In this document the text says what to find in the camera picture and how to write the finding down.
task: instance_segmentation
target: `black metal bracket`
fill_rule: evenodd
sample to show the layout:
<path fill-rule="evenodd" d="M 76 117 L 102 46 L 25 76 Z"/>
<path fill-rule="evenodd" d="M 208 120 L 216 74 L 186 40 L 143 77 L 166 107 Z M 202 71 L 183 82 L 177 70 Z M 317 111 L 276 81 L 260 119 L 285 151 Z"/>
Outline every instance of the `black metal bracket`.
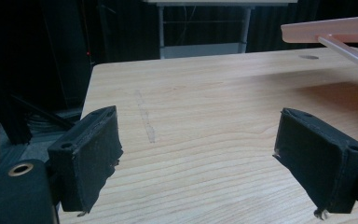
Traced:
<path fill-rule="evenodd" d="M 0 223 L 59 223 L 58 203 L 89 213 L 122 153 L 116 107 L 90 113 L 48 148 L 46 163 L 0 170 Z"/>
<path fill-rule="evenodd" d="M 358 201 L 358 141 L 311 114 L 284 108 L 274 157 L 323 212 L 350 213 Z"/>
<path fill-rule="evenodd" d="M 43 118 L 48 119 L 50 122 L 55 123 L 59 125 L 60 127 L 64 128 L 66 131 L 70 130 L 72 127 L 75 126 L 74 123 L 61 118 L 60 116 L 55 115 L 54 113 L 50 113 L 46 111 L 43 108 L 40 108 L 39 106 L 30 104 L 29 102 L 25 101 L 24 99 L 21 99 L 19 96 L 16 96 L 14 94 L 11 95 L 11 98 L 19 105 L 23 106 L 24 108 L 40 115 Z"/>

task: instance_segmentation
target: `wood grain surface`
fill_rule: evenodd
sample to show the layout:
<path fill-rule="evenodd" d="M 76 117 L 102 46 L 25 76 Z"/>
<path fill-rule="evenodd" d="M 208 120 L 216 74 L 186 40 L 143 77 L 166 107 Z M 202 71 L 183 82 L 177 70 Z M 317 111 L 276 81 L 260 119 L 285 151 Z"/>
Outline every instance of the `wood grain surface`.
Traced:
<path fill-rule="evenodd" d="M 317 219 L 272 157 L 284 107 L 358 140 L 358 65 L 330 49 L 97 65 L 82 116 L 109 105 L 124 155 L 91 212 L 63 224 L 358 223 L 358 203 Z"/>

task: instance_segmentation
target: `pencil mark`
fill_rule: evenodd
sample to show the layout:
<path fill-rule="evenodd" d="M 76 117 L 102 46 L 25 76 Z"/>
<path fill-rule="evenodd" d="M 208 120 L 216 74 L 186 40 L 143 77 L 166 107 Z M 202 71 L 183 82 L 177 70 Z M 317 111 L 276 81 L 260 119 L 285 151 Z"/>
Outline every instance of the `pencil mark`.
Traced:
<path fill-rule="evenodd" d="M 136 98 L 136 103 L 138 104 L 139 112 L 141 113 L 142 121 L 144 122 L 146 133 L 149 138 L 149 142 L 155 143 L 156 142 L 155 131 L 154 128 L 150 125 L 149 112 L 144 107 L 145 101 L 144 98 L 142 98 L 142 94 L 139 90 L 135 91 L 135 98 Z"/>

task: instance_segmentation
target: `screw hole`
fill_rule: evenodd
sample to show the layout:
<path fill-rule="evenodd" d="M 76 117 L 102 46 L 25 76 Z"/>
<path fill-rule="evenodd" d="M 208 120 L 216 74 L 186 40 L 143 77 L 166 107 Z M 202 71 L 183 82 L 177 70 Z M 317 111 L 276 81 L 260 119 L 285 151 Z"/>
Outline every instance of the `screw hole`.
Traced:
<path fill-rule="evenodd" d="M 72 146 L 72 143 L 64 143 L 61 145 L 61 148 L 68 148 L 68 147 L 71 147 Z"/>
<path fill-rule="evenodd" d="M 350 150 L 353 151 L 358 151 L 358 147 L 357 146 L 349 146 Z"/>
<path fill-rule="evenodd" d="M 303 113 L 304 117 L 312 118 L 313 116 L 309 113 Z"/>
<path fill-rule="evenodd" d="M 8 175 L 10 176 L 25 175 L 26 173 L 30 172 L 33 168 L 34 165 L 31 163 L 19 164 L 11 168 L 10 171 L 8 172 Z"/>

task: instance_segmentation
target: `dark background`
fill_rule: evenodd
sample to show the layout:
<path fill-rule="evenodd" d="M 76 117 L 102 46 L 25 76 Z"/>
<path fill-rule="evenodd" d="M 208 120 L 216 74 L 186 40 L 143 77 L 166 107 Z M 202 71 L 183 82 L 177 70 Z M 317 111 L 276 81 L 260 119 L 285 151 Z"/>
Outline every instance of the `dark background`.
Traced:
<path fill-rule="evenodd" d="M 167 21 L 184 21 L 193 7 L 167 7 Z M 193 21 L 165 26 L 166 45 L 238 42 L 240 7 L 197 7 Z M 247 52 L 315 48 L 286 44 L 280 26 L 358 16 L 358 0 L 298 0 L 252 11 Z M 0 90 L 48 111 L 81 108 L 92 67 L 156 60 L 158 9 L 141 0 L 1 0 Z"/>

